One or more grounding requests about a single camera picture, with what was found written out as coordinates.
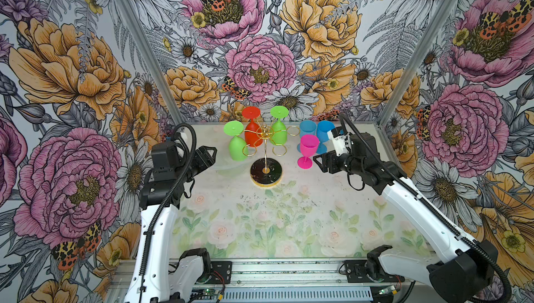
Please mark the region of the pink wine glass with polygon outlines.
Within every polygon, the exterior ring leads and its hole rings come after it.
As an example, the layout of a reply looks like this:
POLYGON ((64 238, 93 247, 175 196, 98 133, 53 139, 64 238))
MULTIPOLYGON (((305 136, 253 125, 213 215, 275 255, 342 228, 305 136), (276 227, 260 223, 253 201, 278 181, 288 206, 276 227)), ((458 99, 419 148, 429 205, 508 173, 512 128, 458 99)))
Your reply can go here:
POLYGON ((299 168, 308 170, 313 166, 312 157, 316 154, 319 143, 319 139, 311 134, 304 135, 300 139, 300 153, 302 156, 297 161, 299 168))

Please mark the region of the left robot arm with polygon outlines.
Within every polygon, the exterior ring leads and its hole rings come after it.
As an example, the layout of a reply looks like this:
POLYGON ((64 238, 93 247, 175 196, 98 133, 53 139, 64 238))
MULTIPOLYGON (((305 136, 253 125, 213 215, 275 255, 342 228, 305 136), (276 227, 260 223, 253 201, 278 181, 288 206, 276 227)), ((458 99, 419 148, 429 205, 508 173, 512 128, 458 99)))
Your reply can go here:
POLYGON ((125 302, 190 302, 193 287, 210 278, 211 259, 204 248, 183 252, 171 265, 170 233, 185 183, 214 165, 216 155, 214 147, 190 150, 170 140, 153 147, 153 169, 140 193, 140 243, 125 302))

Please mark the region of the blue wine glass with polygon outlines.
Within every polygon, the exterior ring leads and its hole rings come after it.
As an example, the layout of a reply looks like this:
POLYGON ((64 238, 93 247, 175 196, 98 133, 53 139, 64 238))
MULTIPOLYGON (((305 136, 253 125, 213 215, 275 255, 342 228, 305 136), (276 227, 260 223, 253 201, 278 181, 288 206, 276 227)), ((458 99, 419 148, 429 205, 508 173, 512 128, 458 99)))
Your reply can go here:
POLYGON ((331 121, 324 120, 317 124, 316 136, 319 140, 317 154, 324 154, 327 152, 326 143, 329 140, 328 132, 333 129, 335 129, 335 125, 331 121))

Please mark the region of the green wine glass front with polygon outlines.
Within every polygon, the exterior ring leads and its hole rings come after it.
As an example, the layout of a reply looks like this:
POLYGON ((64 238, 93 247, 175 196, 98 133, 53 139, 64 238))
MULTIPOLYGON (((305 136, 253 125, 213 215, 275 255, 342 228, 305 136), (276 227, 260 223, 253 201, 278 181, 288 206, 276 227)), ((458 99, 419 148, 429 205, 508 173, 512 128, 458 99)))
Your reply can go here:
POLYGON ((228 150, 233 161, 245 161, 248 158, 248 144, 241 137, 244 126, 239 121, 227 122, 223 129, 224 133, 231 136, 228 150))

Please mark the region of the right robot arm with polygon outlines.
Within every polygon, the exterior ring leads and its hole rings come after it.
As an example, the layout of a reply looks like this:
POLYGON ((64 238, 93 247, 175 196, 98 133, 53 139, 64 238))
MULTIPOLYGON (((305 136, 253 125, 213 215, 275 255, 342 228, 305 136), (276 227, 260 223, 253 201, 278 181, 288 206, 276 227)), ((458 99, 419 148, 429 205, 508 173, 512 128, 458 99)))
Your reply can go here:
POLYGON ((328 138, 334 149, 313 158, 321 171, 361 177, 364 186, 409 220, 433 251, 429 257, 418 257, 391 245, 376 247, 367 254, 365 274, 371 281, 404 277, 432 287, 446 302, 477 302, 476 295, 498 276, 503 293, 496 302, 509 301, 510 283, 497 265, 498 251, 492 243, 478 242, 417 190, 395 163, 381 160, 370 134, 336 128, 328 132, 328 138))

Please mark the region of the green wine glass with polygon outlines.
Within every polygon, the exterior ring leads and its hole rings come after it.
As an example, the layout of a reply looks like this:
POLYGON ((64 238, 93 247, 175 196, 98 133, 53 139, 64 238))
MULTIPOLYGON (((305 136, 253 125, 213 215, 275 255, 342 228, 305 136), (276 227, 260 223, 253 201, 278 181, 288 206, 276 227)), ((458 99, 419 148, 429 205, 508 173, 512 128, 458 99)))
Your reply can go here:
POLYGON ((271 143, 276 146, 285 145, 287 142, 287 130, 283 119, 287 118, 289 110, 285 106, 274 106, 271 109, 271 116, 275 118, 272 124, 271 143))
POLYGON ((233 161, 245 161, 248 158, 248 144, 241 137, 244 126, 239 121, 227 122, 223 129, 224 133, 231 136, 228 150, 233 161))

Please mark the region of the green wine glass back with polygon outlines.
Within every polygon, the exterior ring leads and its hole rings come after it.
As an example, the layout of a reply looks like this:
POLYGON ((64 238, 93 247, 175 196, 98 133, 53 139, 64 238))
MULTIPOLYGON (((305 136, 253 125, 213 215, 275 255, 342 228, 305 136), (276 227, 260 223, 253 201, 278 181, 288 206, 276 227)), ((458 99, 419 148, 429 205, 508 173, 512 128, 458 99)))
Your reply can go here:
POLYGON ((275 118, 272 124, 271 143, 276 146, 285 145, 287 142, 287 130, 283 119, 287 118, 289 110, 285 106, 274 106, 271 109, 271 116, 275 118))

